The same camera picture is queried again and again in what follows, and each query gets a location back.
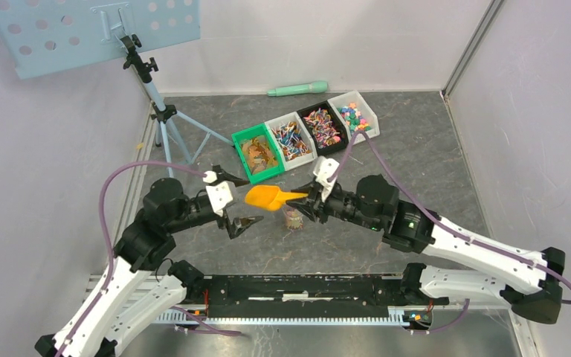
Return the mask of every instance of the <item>wall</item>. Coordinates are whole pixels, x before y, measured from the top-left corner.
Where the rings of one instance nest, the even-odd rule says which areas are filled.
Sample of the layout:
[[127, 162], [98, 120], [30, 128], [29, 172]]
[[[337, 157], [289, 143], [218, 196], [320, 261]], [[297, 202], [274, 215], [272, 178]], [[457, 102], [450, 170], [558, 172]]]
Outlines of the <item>wall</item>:
[[[21, 81], [0, 40], [0, 356], [37, 356], [105, 262], [99, 189], [130, 161], [147, 101], [121, 61]], [[125, 176], [106, 210], [119, 214]]]
[[[571, 279], [571, 1], [506, 1], [451, 109], [494, 237], [565, 250]], [[536, 332], [571, 356], [571, 306]]]
[[155, 82], [168, 93], [256, 93], [313, 80], [336, 91], [441, 89], [488, 4], [201, 0], [201, 39], [153, 51], [164, 73]]

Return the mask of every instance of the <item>green microphone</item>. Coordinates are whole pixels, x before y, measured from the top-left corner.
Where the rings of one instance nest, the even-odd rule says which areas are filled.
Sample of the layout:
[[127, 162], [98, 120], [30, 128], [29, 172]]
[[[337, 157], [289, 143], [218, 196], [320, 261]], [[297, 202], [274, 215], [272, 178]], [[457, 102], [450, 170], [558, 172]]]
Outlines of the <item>green microphone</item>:
[[285, 95], [324, 93], [328, 85], [324, 80], [318, 80], [310, 84], [300, 84], [298, 86], [279, 87], [266, 92], [269, 97], [283, 97]]

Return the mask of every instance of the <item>yellow scoop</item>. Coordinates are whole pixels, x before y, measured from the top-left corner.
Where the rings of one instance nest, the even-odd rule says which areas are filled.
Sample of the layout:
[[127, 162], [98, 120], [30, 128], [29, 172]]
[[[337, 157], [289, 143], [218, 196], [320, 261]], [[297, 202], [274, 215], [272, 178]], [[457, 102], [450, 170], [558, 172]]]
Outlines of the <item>yellow scoop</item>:
[[244, 202], [248, 205], [263, 208], [264, 210], [279, 210], [290, 199], [307, 197], [307, 193], [283, 192], [279, 186], [260, 184], [251, 188]]

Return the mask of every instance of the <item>perforated board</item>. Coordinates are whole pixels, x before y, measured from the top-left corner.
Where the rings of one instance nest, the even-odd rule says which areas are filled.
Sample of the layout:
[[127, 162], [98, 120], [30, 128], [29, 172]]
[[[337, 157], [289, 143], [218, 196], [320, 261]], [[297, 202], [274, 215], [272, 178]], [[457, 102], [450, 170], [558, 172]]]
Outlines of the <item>perforated board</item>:
[[22, 79], [200, 38], [199, 0], [0, 0], [0, 35]]

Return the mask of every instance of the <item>gray floor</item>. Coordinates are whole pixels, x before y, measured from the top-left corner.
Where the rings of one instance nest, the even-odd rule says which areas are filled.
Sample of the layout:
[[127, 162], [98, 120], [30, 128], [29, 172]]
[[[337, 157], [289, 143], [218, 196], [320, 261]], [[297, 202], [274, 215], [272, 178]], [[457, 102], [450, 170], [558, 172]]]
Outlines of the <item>gray floor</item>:
[[[309, 94], [282, 98], [262, 95], [176, 97], [167, 102], [175, 104], [180, 111], [230, 137], [234, 132], [335, 95]], [[485, 223], [454, 128], [439, 94], [377, 92], [362, 95], [379, 118], [381, 134], [374, 138], [373, 142], [389, 163], [391, 170], [396, 172], [426, 207], [438, 211], [461, 226], [486, 234]], [[190, 150], [195, 150], [204, 133], [179, 118], [175, 118], [175, 122]], [[178, 160], [182, 158], [180, 150], [174, 146], [172, 155]], [[341, 155], [334, 154], [333, 158], [339, 159]], [[150, 158], [164, 160], [163, 151], [154, 148]], [[213, 138], [209, 140], [204, 153], [199, 156], [194, 166], [206, 171], [212, 164], [221, 164], [228, 172], [245, 177], [235, 150]], [[364, 143], [354, 147], [347, 164], [349, 166], [338, 179], [345, 190], [354, 190], [358, 180], [366, 175], [381, 173], [379, 163]], [[264, 181], [263, 184], [278, 184], [284, 190], [292, 189], [311, 179], [309, 170], [309, 165], [305, 165]], [[167, 171], [164, 168], [149, 168], [142, 194], [147, 192], [146, 187], [152, 182], [165, 176]], [[182, 173], [176, 177], [181, 179], [188, 195], [204, 186], [196, 177], [188, 177]], [[248, 187], [241, 187], [242, 198], [247, 191]], [[441, 268], [459, 268], [457, 264], [446, 260], [394, 251], [381, 243], [380, 233], [338, 220], [330, 220], [325, 225], [306, 221], [303, 230], [290, 232], [284, 227], [283, 214], [280, 212], [262, 212], [244, 205], [243, 202], [228, 211], [230, 216], [262, 214], [265, 219], [234, 240], [229, 240], [227, 234], [218, 230], [215, 224], [176, 234], [177, 248], [170, 257], [174, 260], [186, 259], [205, 274], [382, 273], [403, 271], [405, 265], [411, 262], [429, 263]], [[441, 319], [446, 318], [452, 317], [444, 315]], [[383, 327], [310, 327], [295, 331], [282, 329], [282, 335], [275, 335], [273, 327], [239, 328], [248, 330], [246, 332], [250, 334], [250, 342], [216, 336], [185, 338], [153, 326], [139, 336], [126, 354], [145, 356], [144, 350], [154, 352], [148, 346], [162, 344], [167, 347], [163, 348], [164, 351], [156, 350], [157, 356], [185, 356], [184, 353], [190, 351], [186, 347], [190, 346], [193, 346], [192, 354], [198, 353], [201, 356], [425, 356], [429, 355], [428, 351], [431, 350], [439, 351], [441, 354], [438, 356], [489, 356], [490, 353], [493, 356], [517, 355], [517, 345], [512, 338], [508, 315], [503, 315], [502, 312], [472, 312], [467, 323], [441, 335], [447, 336], [446, 341], [450, 341], [444, 344], [445, 348], [441, 345], [443, 340], [428, 340], [428, 344], [424, 344], [421, 338], [420, 341], [412, 339], [400, 329], [389, 330]], [[300, 333], [310, 330], [316, 331], [317, 335], [314, 336], [317, 338], [311, 337], [316, 342], [306, 338], [307, 333]], [[346, 338], [346, 341], [351, 341], [352, 346], [336, 349], [328, 343], [318, 342], [320, 339], [336, 338]], [[196, 350], [196, 346], [200, 344], [199, 339], [205, 342], [202, 344], [204, 348]], [[439, 342], [436, 347], [433, 345], [434, 341]], [[280, 348], [280, 344], [290, 345], [290, 350]], [[372, 348], [371, 345], [374, 346], [373, 350], [358, 353], [357, 349]], [[421, 346], [426, 346], [427, 349], [422, 350]]]

